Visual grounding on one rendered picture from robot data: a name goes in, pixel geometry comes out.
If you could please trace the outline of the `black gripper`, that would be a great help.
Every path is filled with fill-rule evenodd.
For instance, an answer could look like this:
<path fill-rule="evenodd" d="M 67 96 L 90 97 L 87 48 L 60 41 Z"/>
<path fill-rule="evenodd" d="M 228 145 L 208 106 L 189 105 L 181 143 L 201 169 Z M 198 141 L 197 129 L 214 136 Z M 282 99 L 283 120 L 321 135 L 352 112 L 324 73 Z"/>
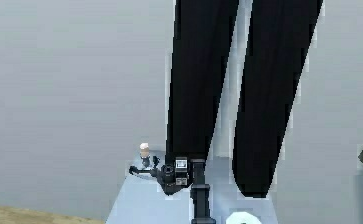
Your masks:
<path fill-rule="evenodd" d="M 153 175 L 161 186 L 165 195 L 173 195 L 180 190 L 190 186 L 190 172 L 188 165 L 165 164 L 158 169 L 160 159 L 153 156 L 153 171 L 151 169 L 138 169 L 136 166 L 129 167 L 129 173 Z"/>

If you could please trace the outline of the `small white and tan lamp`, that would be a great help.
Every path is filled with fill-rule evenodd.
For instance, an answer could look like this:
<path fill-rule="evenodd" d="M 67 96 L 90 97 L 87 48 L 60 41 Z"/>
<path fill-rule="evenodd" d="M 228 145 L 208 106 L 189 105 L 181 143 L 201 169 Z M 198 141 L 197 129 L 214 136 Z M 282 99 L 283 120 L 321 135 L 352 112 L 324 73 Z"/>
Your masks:
<path fill-rule="evenodd" d="M 142 165 L 144 168 L 150 166 L 150 150 L 148 143 L 141 143 L 140 144 L 140 157 L 142 160 Z"/>

